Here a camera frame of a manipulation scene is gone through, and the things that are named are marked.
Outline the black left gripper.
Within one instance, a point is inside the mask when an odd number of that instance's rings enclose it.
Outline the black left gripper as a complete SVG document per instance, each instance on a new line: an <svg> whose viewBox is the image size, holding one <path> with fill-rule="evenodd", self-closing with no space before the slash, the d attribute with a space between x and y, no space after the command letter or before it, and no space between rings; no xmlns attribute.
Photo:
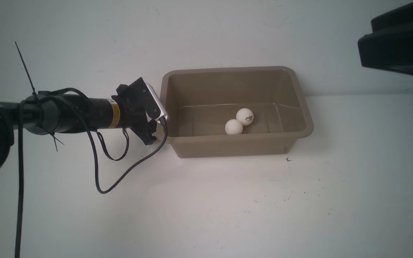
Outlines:
<svg viewBox="0 0 413 258"><path fill-rule="evenodd" d="M136 107L128 100L121 98L118 95L119 86L116 89L117 95L113 95L113 99L118 103L122 112L118 127L130 128L144 145L152 145L156 141L156 137L153 135L156 132L156 121L148 117L142 107Z"/></svg>

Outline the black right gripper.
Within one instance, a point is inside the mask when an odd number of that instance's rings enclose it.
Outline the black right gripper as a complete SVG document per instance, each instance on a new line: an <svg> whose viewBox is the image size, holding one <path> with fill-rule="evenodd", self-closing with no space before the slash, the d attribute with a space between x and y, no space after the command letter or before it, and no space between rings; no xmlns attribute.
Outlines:
<svg viewBox="0 0 413 258"><path fill-rule="evenodd" d="M357 42L361 65L413 76L413 2L371 20Z"/></svg>

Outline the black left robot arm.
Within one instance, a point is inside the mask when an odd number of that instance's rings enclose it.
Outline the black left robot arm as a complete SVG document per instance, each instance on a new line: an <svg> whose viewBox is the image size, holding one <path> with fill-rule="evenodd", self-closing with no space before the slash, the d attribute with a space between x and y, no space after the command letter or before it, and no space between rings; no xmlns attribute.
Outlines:
<svg viewBox="0 0 413 258"><path fill-rule="evenodd" d="M39 91L26 98L22 107L15 102L0 102L0 168L14 144L17 129L37 135L131 129L145 145L151 145L156 140L156 125L168 118L157 94L143 81L120 85L116 92L108 99L98 99L66 88Z"/></svg>

